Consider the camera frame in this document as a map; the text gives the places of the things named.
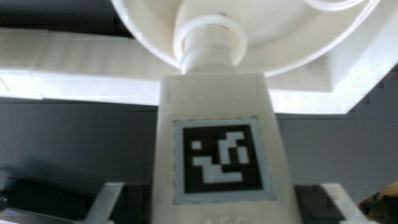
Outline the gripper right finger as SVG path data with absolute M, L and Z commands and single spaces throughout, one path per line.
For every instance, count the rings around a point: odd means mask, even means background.
M 348 196 L 348 193 L 343 189 L 343 186 L 338 183 L 323 183 L 322 188 L 327 192 L 332 204 L 336 205 L 343 215 L 343 220 L 339 221 L 339 224 L 378 224 L 364 216 Z

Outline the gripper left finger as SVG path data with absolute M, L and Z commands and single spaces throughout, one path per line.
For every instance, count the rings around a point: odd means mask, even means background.
M 105 183 L 82 224 L 114 224 L 110 215 L 121 196 L 123 187 L 123 182 Z

